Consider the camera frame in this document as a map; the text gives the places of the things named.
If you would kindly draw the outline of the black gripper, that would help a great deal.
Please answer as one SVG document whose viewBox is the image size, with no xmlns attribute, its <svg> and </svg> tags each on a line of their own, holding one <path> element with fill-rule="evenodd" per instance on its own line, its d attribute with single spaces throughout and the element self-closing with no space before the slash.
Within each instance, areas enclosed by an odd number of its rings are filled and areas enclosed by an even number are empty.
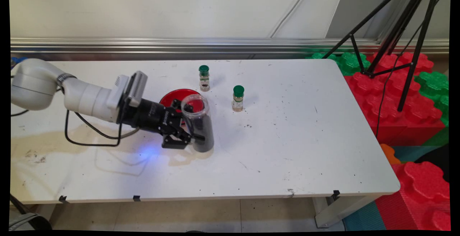
<svg viewBox="0 0 460 236">
<path fill-rule="evenodd" d="M 181 126 L 181 104 L 178 99 L 174 99 L 169 108 L 145 99 L 136 107 L 125 102 L 120 110 L 120 123 L 162 135 L 164 149 L 185 149 L 196 141 L 205 141 L 206 136 L 192 127 Z"/>
</svg>

